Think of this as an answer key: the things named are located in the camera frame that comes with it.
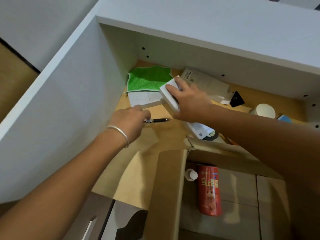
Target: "white bottle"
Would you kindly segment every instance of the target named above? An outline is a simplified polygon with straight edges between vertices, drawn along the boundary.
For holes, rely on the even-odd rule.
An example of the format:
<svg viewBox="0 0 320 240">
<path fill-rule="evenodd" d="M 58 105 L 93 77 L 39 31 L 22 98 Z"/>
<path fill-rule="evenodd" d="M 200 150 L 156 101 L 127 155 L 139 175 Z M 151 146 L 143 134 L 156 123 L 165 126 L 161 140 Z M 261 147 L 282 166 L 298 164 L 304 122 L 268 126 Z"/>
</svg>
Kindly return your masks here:
<svg viewBox="0 0 320 240">
<path fill-rule="evenodd" d="M 196 171 L 194 171 L 193 169 L 189 168 L 185 171 L 184 173 L 184 177 L 186 178 L 186 180 L 188 181 L 194 181 L 198 178 L 198 174 Z"/>
</svg>

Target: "hand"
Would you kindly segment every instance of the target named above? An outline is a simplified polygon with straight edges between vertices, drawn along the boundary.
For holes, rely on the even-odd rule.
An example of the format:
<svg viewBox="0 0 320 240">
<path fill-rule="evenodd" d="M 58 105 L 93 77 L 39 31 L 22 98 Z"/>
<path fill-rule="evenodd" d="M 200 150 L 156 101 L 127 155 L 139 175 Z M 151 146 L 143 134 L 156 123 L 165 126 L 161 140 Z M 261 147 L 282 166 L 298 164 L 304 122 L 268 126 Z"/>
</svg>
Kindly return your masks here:
<svg viewBox="0 0 320 240">
<path fill-rule="evenodd" d="M 131 143 L 141 135 L 142 128 L 145 125 L 144 120 L 150 118 L 151 114 L 149 110 L 142 110 L 141 105 L 135 105 L 132 108 L 130 107 L 115 111 L 110 119 L 109 125 L 113 125 L 121 129 Z M 125 137 L 118 131 L 117 133 L 123 137 L 125 145 L 127 145 Z"/>
<path fill-rule="evenodd" d="M 179 102 L 180 112 L 174 113 L 173 117 L 190 123 L 200 122 L 206 114 L 206 109 L 212 106 L 212 102 L 206 92 L 201 91 L 195 84 L 190 86 L 179 76 L 174 78 L 182 91 L 167 84 L 166 89 Z"/>
</svg>

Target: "blue object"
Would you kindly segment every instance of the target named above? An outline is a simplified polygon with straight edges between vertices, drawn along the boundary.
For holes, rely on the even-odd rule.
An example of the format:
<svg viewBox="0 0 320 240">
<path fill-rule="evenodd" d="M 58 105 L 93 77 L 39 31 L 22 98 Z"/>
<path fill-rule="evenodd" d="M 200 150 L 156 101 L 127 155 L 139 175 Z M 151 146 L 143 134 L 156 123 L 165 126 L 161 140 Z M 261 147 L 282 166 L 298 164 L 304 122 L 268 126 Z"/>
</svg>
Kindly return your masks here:
<svg viewBox="0 0 320 240">
<path fill-rule="evenodd" d="M 291 119 L 290 119 L 288 116 L 286 116 L 286 115 L 281 115 L 281 116 L 278 118 L 278 120 L 291 123 Z"/>
</svg>

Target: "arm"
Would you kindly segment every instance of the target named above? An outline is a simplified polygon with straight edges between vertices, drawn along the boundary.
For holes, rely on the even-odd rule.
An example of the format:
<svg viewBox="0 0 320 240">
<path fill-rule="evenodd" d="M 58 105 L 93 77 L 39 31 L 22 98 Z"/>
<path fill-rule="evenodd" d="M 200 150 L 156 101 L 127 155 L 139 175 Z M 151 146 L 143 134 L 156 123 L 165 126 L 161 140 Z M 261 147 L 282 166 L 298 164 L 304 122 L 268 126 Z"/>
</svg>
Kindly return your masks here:
<svg viewBox="0 0 320 240">
<path fill-rule="evenodd" d="M 150 118 L 137 105 L 116 111 L 110 125 L 136 140 Z M 0 218 L 0 239 L 61 239 L 109 162 L 127 145 L 115 129 L 99 134 L 80 154 L 47 178 Z"/>
<path fill-rule="evenodd" d="M 183 91 L 167 85 L 179 101 L 174 118 L 207 125 L 237 142 L 260 161 L 293 183 L 301 180 L 320 195 L 320 133 L 290 124 L 213 105 L 205 92 L 180 77 Z"/>
</svg>

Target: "forearm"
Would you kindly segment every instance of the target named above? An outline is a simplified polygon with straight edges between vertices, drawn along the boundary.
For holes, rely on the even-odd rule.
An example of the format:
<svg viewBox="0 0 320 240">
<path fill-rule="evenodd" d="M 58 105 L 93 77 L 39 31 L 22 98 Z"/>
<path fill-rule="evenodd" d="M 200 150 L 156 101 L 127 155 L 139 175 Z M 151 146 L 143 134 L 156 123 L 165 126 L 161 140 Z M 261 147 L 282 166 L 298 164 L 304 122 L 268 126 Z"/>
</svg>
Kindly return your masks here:
<svg viewBox="0 0 320 240">
<path fill-rule="evenodd" d="M 320 194 L 320 134 L 303 125 L 212 105 L 201 123 L 237 142 L 285 178 Z"/>
<path fill-rule="evenodd" d="M 125 143 L 114 129 L 100 134 L 0 219 L 0 239 L 61 239 Z"/>
</svg>

